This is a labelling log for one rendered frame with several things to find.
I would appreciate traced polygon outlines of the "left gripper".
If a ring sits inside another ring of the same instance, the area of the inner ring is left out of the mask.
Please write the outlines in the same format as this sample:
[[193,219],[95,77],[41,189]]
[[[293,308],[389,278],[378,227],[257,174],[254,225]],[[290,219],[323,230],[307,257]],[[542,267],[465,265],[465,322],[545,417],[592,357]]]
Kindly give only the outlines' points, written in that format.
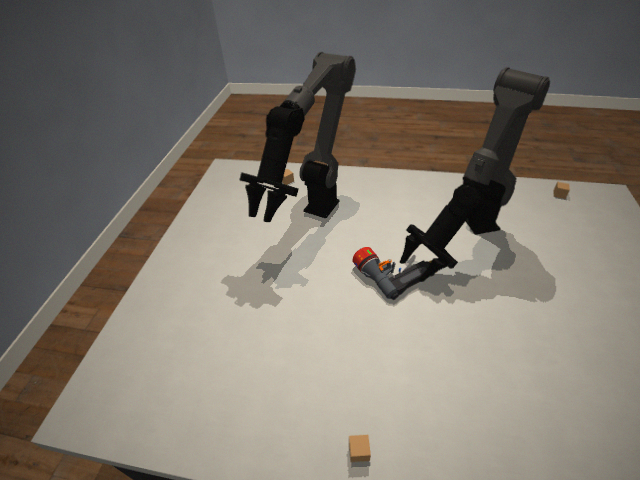
[[399,262],[401,264],[405,264],[412,253],[421,244],[427,246],[427,248],[438,258],[432,259],[427,270],[419,278],[420,282],[424,282],[432,274],[447,266],[450,269],[454,268],[458,262],[444,249],[454,237],[454,235],[443,230],[435,223],[435,221],[432,223],[426,233],[419,230],[419,228],[412,224],[410,224],[406,229],[406,231],[411,234],[409,236],[406,236],[404,251]]

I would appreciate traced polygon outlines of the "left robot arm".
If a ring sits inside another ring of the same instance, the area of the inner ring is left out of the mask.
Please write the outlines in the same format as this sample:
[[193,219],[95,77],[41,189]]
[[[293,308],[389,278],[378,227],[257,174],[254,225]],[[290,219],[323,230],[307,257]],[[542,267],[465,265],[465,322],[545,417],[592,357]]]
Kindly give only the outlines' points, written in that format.
[[500,230],[496,223],[499,211],[511,199],[516,184],[510,164],[528,115],[540,110],[549,86],[546,76],[508,67],[499,73],[493,97],[497,106],[483,146],[474,152],[463,184],[435,219],[439,227],[452,235],[465,221],[474,234]]

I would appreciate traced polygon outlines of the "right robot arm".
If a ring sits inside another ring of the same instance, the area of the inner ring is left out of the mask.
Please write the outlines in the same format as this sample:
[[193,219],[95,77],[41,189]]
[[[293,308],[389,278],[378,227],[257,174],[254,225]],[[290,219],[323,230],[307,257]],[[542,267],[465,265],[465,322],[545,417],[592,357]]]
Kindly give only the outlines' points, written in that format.
[[340,201],[336,184],[339,163],[332,149],[345,93],[351,91],[355,72],[352,56],[319,52],[303,86],[296,86],[286,101],[266,117],[267,140],[262,157],[287,164],[293,138],[302,129],[304,116],[315,102],[314,95],[322,87],[326,90],[315,148],[305,155],[299,172],[308,192],[308,205],[303,211],[322,218],[327,218]]

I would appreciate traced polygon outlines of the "small tan cube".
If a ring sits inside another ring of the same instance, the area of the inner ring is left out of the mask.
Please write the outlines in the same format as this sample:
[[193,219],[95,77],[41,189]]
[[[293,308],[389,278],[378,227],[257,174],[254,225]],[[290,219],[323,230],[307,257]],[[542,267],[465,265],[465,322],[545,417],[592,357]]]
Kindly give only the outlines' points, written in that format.
[[289,169],[286,169],[283,176],[282,183],[284,183],[285,185],[288,185],[292,182],[294,182],[294,174]]
[[371,452],[368,435],[349,436],[351,462],[370,461]]
[[554,197],[566,199],[569,191],[570,191],[569,184],[557,182],[554,188]]

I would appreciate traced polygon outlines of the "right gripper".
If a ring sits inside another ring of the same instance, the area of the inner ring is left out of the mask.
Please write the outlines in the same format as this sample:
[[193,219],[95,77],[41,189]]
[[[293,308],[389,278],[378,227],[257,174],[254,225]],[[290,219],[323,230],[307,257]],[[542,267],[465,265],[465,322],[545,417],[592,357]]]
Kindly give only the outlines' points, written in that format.
[[[256,217],[266,188],[273,191],[268,190],[267,192],[268,197],[264,222],[271,222],[279,206],[287,199],[286,194],[297,197],[299,188],[282,184],[285,169],[286,164],[262,158],[257,177],[241,172],[240,181],[249,183],[249,185],[245,187],[249,202],[249,217]],[[275,188],[259,183],[274,185]]]

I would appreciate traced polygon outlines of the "grey hose nozzle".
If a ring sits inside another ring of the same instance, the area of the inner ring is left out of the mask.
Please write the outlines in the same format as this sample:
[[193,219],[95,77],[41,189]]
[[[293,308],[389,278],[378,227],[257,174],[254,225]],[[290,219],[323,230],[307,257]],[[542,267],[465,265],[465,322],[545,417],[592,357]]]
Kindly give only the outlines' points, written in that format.
[[[421,261],[409,267],[415,261],[416,255],[413,255],[398,272],[392,277],[387,275],[394,272],[396,263],[388,259],[388,261],[380,262],[379,257],[370,247],[359,249],[353,256],[353,263],[366,277],[373,279],[380,290],[388,299],[395,300],[407,288],[417,284],[419,278],[429,266],[430,261]],[[384,269],[384,270],[383,270]],[[382,271],[383,270],[383,271]]]

